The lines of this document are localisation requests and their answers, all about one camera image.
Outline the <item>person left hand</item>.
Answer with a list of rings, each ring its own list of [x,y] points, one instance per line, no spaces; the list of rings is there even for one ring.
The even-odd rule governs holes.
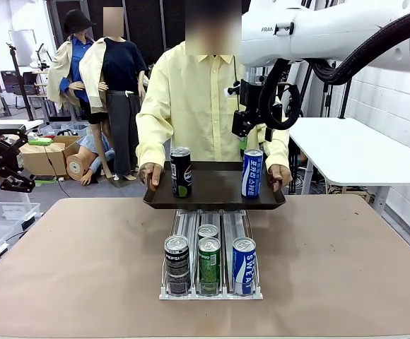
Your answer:
[[[291,183],[292,175],[288,167],[283,165],[272,165],[268,169],[270,184],[273,191],[278,191]]]

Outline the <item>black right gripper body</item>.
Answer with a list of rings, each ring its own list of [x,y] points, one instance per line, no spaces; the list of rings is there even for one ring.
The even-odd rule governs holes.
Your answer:
[[[251,84],[245,80],[241,80],[240,84],[240,104],[245,107],[243,111],[243,126],[245,133],[248,134],[256,125],[264,124],[264,120],[259,113],[259,96],[262,91],[261,85]],[[276,93],[270,100],[270,110],[273,117],[279,121],[282,119],[282,104],[276,103]]]

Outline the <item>person right hand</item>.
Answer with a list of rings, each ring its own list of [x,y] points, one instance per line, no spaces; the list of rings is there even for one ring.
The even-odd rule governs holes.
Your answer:
[[[161,174],[163,173],[163,166],[148,162],[141,166],[141,180],[146,185],[157,188],[160,182]]]

